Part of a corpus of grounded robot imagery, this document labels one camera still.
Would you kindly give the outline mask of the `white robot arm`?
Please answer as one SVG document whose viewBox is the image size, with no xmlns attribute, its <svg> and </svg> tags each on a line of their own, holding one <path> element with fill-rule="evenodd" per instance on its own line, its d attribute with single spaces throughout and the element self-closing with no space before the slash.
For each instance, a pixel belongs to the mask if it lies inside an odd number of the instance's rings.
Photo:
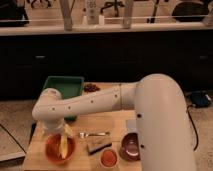
<svg viewBox="0 0 213 171">
<path fill-rule="evenodd" d="M 164 74 L 65 99 L 55 88 L 42 91 L 32 116 L 48 133 L 61 132 L 64 118 L 119 110 L 136 116 L 142 171 L 197 171 L 190 121 L 178 83 Z"/>
</svg>

